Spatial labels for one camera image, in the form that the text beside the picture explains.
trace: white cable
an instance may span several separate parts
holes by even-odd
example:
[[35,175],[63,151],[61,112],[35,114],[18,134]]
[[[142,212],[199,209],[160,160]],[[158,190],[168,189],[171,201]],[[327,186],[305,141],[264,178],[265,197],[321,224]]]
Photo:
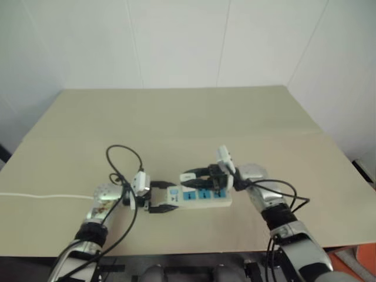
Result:
[[67,195],[67,194],[57,194],[57,195],[31,195],[31,194],[23,194],[23,193],[2,193],[0,192],[0,196],[16,196],[16,197],[28,197],[28,198],[36,198],[36,199],[48,199],[48,198],[76,198],[76,199],[88,199],[93,200],[93,197],[90,196],[83,196],[83,195]]

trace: power strip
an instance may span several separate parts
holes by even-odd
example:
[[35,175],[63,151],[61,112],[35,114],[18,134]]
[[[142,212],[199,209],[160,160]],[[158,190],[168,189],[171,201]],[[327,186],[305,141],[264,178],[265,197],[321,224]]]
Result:
[[205,189],[184,192],[183,186],[167,188],[166,203],[182,209],[206,209],[208,207],[229,207],[233,199],[226,189],[218,192]]

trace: floor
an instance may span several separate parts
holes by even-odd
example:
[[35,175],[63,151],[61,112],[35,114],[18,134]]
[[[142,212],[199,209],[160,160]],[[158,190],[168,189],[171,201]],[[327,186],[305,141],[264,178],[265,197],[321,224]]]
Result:
[[[136,276],[140,276],[148,267],[160,264],[168,269],[175,267],[215,267],[219,264],[231,267],[236,271],[243,281],[249,281],[244,275],[243,262],[245,259],[258,262],[261,275],[264,279],[264,268],[262,266],[263,253],[217,253],[217,254],[182,254],[169,256],[123,256],[105,257],[102,264],[112,265],[124,264],[125,271],[121,273],[103,274],[106,282],[134,282]],[[40,282],[47,281],[52,259],[36,258],[33,261],[24,258],[0,257],[0,281],[7,282]],[[276,270],[278,282],[285,282],[280,269]],[[169,282],[207,282],[210,275],[207,273],[184,274],[171,273],[167,275]]]

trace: table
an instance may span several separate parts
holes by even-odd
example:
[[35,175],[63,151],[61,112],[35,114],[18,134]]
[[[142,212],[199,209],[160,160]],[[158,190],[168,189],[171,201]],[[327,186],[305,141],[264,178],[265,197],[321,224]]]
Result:
[[[225,144],[236,165],[258,163],[311,198],[297,216],[323,247],[376,240],[375,192],[283,86],[64,90],[1,170],[0,192],[91,196],[108,182],[105,149],[114,143],[139,152],[153,180],[171,182],[215,163],[216,149]],[[126,177],[135,174],[134,156],[121,149],[112,156]],[[225,208],[141,211],[109,254],[265,250],[261,215],[246,192],[232,196]],[[0,196],[0,255],[56,256],[91,204]],[[117,210],[106,246],[131,218],[128,207]]]

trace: blue outlet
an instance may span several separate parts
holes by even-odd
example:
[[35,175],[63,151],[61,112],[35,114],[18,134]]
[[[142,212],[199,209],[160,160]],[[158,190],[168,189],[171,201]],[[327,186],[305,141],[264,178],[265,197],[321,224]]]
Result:
[[226,198],[226,189],[221,189],[218,192],[214,192],[214,198]]
[[196,199],[196,191],[192,191],[192,192],[183,192],[183,199],[185,201],[188,201],[188,200],[195,200]]
[[210,191],[206,189],[200,189],[199,190],[199,199],[210,199]]

